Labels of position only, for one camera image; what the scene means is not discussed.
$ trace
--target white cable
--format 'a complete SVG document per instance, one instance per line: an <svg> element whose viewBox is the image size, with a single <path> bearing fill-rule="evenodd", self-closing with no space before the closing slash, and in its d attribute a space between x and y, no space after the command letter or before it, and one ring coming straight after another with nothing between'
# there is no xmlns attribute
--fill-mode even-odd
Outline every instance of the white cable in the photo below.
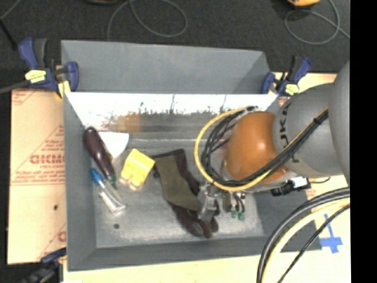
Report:
<svg viewBox="0 0 377 283"><path fill-rule="evenodd" d="M331 20L329 20L328 18L324 17L323 15L321 14L318 14L317 12L314 12L314 11L310 11L310 10L307 10L307 9L293 9L291 11L289 11L286 15L285 15L285 18L284 18L284 24L285 24L285 27L286 29L288 30L288 32L291 34L291 36L293 36L294 38L296 38L297 40L303 42L303 43L306 43L306 44L310 44L310 45L323 45L323 44L326 44L328 42L330 42L331 40L334 39L334 37L336 37L336 35L338 34L338 32L340 31L346 38L350 39L350 36L340 28L340 18L339 18L339 13L338 13L338 10L336 9L335 7L335 4L332 2L332 0L328 0L330 2L330 5L332 7L332 9L334 10L334 13L335 13L335 18L336 18L336 23L332 22ZM331 25L333 25L336 29L335 29L335 32L326 40L324 41L319 41L319 42L312 42L312 41L307 41L307 40L304 40L303 38L300 38L298 37L290 28L289 28L289 25L288 25L288 17L290 14L292 14L293 12L297 12L297 11L301 11L301 12L307 12L311 15L315 15L323 20L325 20L326 22L330 23Z"/></svg>
<svg viewBox="0 0 377 283"><path fill-rule="evenodd" d="M0 19L1 20L3 20L6 16L8 16L9 15L9 13L11 12L11 11L13 11L13 9L20 3L20 1L21 0L17 0L11 7L10 7L10 9L9 10L7 10L1 17L0 17Z"/></svg>

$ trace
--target black cable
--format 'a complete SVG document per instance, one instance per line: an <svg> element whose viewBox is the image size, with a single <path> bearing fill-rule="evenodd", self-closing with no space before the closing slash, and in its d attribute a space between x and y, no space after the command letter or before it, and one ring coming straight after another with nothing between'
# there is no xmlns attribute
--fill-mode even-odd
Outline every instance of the black cable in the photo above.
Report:
<svg viewBox="0 0 377 283"><path fill-rule="evenodd" d="M270 176L274 174L275 171L279 170L301 147L301 145L307 140L307 138L314 132L314 130L322 124L323 121L325 121L328 116L328 109L320 113L314 120L305 128L303 133L292 142L292 144L282 151L278 156L276 156L271 162L263 166L258 171L254 172L248 177L245 177L241 180L224 180L222 176L213 169L211 166L210 160L211 160L211 148L213 147L213 139L216 139L217 134L224 125L228 123L228 121L235 119L238 115L242 114L243 111L239 111L238 113L231 114L225 119L223 119L210 133L209 138L207 139L207 142L204 146L204 150L201 155L201 162L205 169L207 170L207 173L217 182L225 185L225 186L243 186L247 183L249 183L251 180L254 180L255 178L261 176L266 171L270 170L269 174L266 176Z"/></svg>
<svg viewBox="0 0 377 283"><path fill-rule="evenodd" d="M237 193L233 193L233 197L234 197L234 199L236 200L237 205L241 207L241 213L245 213L245 210L246 210L246 209L245 209L245 204L243 203L241 197L238 196Z"/></svg>
<svg viewBox="0 0 377 283"><path fill-rule="evenodd" d="M313 242L317 239L320 233L328 226L331 221L333 221L336 217L338 217L341 213L348 210L350 205L346 205L341 209L337 210L332 216L330 216L324 223L320 226L320 228L310 237L310 239L305 243L303 248L299 251L298 255L294 258L292 263L289 265L288 269L285 273L280 277L277 283L282 283L286 275L290 272L290 270L294 267L294 265L298 262L298 260L302 257L302 255L307 251L307 249L313 244Z"/></svg>
<svg viewBox="0 0 377 283"><path fill-rule="evenodd" d="M3 30L4 34L6 35L8 41L11 43L12 45L12 49L15 51L17 50L17 43L16 41L13 39L11 33L8 31L7 27L5 26L4 22L1 20L0 18L0 27L1 29Z"/></svg>
<svg viewBox="0 0 377 283"><path fill-rule="evenodd" d="M134 5L133 5L133 2L134 1L139 1L139 0L128 0L126 1L125 3L121 4L115 11L114 13L112 14L110 20L109 20L109 23L107 25L107 39L110 40L110 29L111 29L111 24L114 20L114 17L116 16L116 14L118 13L118 11L120 11L123 7L125 7L127 4L130 5L130 8L131 8L131 12L133 13L133 15L135 16L136 20L139 22L139 24L144 28L146 29L147 31L151 32L152 34L154 35L158 35L160 37L165 37L165 38L174 38L174 37L177 37L181 34L183 34L187 28L189 27L189 20L187 19L187 15L186 13L177 5L175 4L174 2L171 2L169 0L155 0L155 1L161 1L161 2L165 2L167 4L170 4L171 6L173 6L174 8L176 8L183 16L184 18L184 27L181 31L175 33L175 34L163 34L163 33L160 33L160 32L156 32L154 31L153 29L151 29L150 27L146 26L145 23L143 23L143 21L139 18L139 16L137 15L136 11L135 11L135 8L134 8Z"/></svg>
<svg viewBox="0 0 377 283"><path fill-rule="evenodd" d="M260 256L258 269L257 269L257 283L261 283L264 267L266 266L266 261L275 246L276 242L279 240L280 235L286 229L287 225L297 217L300 217L303 213L311 211L313 208L317 206L333 202L336 200L349 198L350 197L350 190L349 187L344 187L341 189L332 190L330 192L324 193L322 195L316 196L311 200L303 203L298 208L296 208L287 218L285 218L272 232L268 241L266 242L263 251Z"/></svg>
<svg viewBox="0 0 377 283"><path fill-rule="evenodd" d="M321 180L321 181L310 181L309 178L306 178L306 181L307 181L308 183L325 183L325 182L328 182L328 181L330 180L330 178L331 178L331 177L328 177L328 178L323 179L323 180Z"/></svg>

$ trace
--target black wire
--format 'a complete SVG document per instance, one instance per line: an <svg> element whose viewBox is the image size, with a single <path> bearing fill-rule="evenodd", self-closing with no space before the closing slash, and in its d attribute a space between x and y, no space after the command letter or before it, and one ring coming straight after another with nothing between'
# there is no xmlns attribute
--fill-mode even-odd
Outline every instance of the black wire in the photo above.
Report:
<svg viewBox="0 0 377 283"><path fill-rule="evenodd" d="M204 146L204 150L201 155L201 162L204 168L207 170L207 173L217 182L225 186L233 186L239 185L243 186L249 183L251 180L261 176L262 174L266 173L270 170L269 174L266 177L274 174L277 170L279 170L301 147L301 145L307 140L307 138L314 132L314 130L325 121L328 116L328 110L325 110L321 114L319 114L314 120L307 126L307 128L303 131L303 133L294 141L292 144L284 151L282 151L278 156L276 156L271 162L263 166L258 171L254 172L248 177L245 177L241 180L224 180L222 176L213 169L211 166L211 150L214 146L214 143L220 139L219 133L223 129L224 126L228 125L228 123L235 119L239 114L243 111L239 111L235 114L231 114L225 119L223 119L218 125L214 127L212 132L210 133L209 138Z"/></svg>
<svg viewBox="0 0 377 283"><path fill-rule="evenodd" d="M266 261L268 260L272 249L275 247L276 242L279 240L280 235L286 229L287 225L291 223L297 217L300 217L302 214L311 211L313 208L317 206L323 205L325 203L333 202L336 200L349 198L350 197L350 190L349 187L344 187L341 189L332 190L330 192L324 193L322 195L316 196L311 200L303 203L298 208L296 208L287 218L285 218L281 223L276 227L276 229L272 232L269 239L267 240L263 251L260 256L258 269L257 269L257 283L262 281L263 271L266 266Z"/></svg>
<svg viewBox="0 0 377 283"><path fill-rule="evenodd" d="M243 203L240 196L238 196L237 193L233 193L233 197L237 201L237 205L241 207L241 209L242 209L241 213L245 213L245 204Z"/></svg>
<svg viewBox="0 0 377 283"><path fill-rule="evenodd" d="M330 178L331 177L328 177L328 178L326 178L326 179L324 179L324 180L321 180L321 181L310 181L310 179L309 178L306 178L306 181L308 182L308 183L325 183L325 182L328 182L329 180L330 180Z"/></svg>
<svg viewBox="0 0 377 283"><path fill-rule="evenodd" d="M324 223L320 226L320 228L310 237L310 239L305 243L303 248L300 250L298 255L295 257L295 259L292 261L292 263L289 265L288 269L285 271L285 273L280 277L277 283L282 283L286 275L289 273L289 271L294 267L294 265L298 262L298 260L302 257L302 255L307 251L307 249L313 244L313 242L317 239L320 233L328 226L331 221L333 221L336 217L338 217L341 213L348 210L350 208L350 205L346 205L342 207L341 209L337 210L331 217L329 217Z"/></svg>

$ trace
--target gray bin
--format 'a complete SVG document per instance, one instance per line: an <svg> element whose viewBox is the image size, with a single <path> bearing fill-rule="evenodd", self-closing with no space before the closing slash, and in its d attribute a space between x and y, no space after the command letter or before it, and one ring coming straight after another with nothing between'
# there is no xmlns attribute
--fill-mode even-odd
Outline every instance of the gray bin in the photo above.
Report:
<svg viewBox="0 0 377 283"><path fill-rule="evenodd" d="M250 95L253 104L253 98L263 97L252 94L259 93L260 83L269 71L264 54L259 51L96 41L63 41L62 63L68 61L76 61L80 68L78 96L89 91L138 96L142 93ZM113 216L103 207L89 174L93 163L82 141L89 123L82 122L80 111L73 105L65 97L70 271L258 255L278 223L306 200L301 192L279 198L269 192L248 194L244 221L222 211L217 217L219 232L211 239L200 239L180 227L163 198L160 182L150 175L137 193L119 189L128 208ZM133 147L147 154L182 147L192 174L201 181L193 162L192 139L215 113L191 113L186 118L174 112L145 116L141 130L131 134L128 149L114 161L117 171ZM299 249L314 231L314 225L304 228L285 250ZM319 247L318 242L312 246Z"/></svg>

